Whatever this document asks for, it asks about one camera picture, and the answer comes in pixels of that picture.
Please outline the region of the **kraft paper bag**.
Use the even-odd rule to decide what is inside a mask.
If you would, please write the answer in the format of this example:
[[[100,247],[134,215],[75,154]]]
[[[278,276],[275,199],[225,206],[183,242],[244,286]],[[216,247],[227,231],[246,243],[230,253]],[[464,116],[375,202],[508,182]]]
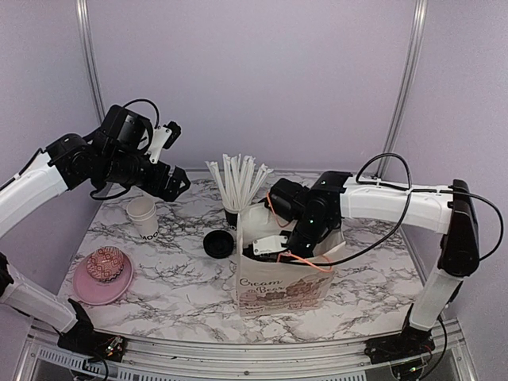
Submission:
[[[256,204],[241,211],[237,220],[236,292],[240,315],[255,317],[269,314],[315,310],[321,307],[335,275],[332,263],[344,259],[345,240],[336,229],[305,260],[299,254],[282,252],[276,262],[251,260],[242,255],[254,240],[273,235],[289,238],[296,223],[283,220]]]

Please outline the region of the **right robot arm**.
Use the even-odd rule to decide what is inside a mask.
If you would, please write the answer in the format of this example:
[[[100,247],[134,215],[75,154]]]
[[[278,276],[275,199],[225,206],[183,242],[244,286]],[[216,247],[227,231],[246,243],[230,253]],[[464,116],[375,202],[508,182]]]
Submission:
[[[412,225],[442,234],[441,254],[423,291],[410,307],[402,332],[394,336],[393,348],[408,356],[424,342],[442,310],[452,301],[465,278],[495,253],[479,253],[479,231],[474,202],[489,206],[505,230],[499,208],[490,200],[470,192],[462,180],[450,186],[416,186],[406,173],[405,183],[367,179],[361,171],[326,171],[312,187],[287,179],[279,180],[266,195],[266,205],[275,219],[294,222],[281,249],[271,250],[276,261],[293,266],[330,271],[354,260],[392,237],[402,225]],[[343,260],[314,258],[313,250],[345,218],[389,221],[393,228],[375,243]]]

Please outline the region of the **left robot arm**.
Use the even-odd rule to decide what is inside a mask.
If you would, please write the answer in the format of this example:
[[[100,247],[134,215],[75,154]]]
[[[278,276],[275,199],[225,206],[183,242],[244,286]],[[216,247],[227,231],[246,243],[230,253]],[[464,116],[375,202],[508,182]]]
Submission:
[[[85,182],[93,185],[90,196],[95,200],[108,184],[120,185],[125,193],[138,187],[165,202],[187,191],[187,173],[160,161],[160,153],[180,136],[180,126],[151,122],[129,107],[113,105],[92,133],[69,133],[36,151],[1,187],[1,233]],[[58,298],[27,279],[6,256],[1,257],[1,302],[49,324],[81,352],[92,353],[100,346],[98,332],[77,302]]]

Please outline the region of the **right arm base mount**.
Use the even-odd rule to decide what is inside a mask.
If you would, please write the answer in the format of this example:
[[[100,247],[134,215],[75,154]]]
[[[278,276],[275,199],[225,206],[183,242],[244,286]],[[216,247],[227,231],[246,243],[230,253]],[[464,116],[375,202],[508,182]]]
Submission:
[[[402,360],[435,349],[431,338],[432,331],[413,327],[409,316],[409,314],[406,315],[399,333],[365,341],[364,354],[369,357],[371,364]]]

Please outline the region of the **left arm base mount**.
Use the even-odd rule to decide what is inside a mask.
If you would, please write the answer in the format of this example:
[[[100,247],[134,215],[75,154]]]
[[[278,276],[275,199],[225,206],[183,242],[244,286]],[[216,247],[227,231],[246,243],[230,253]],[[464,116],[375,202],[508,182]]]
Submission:
[[[59,333],[58,346],[92,356],[96,360],[121,362],[125,354],[126,338],[97,331],[83,307],[70,298],[68,301],[75,310],[77,322],[68,332]]]

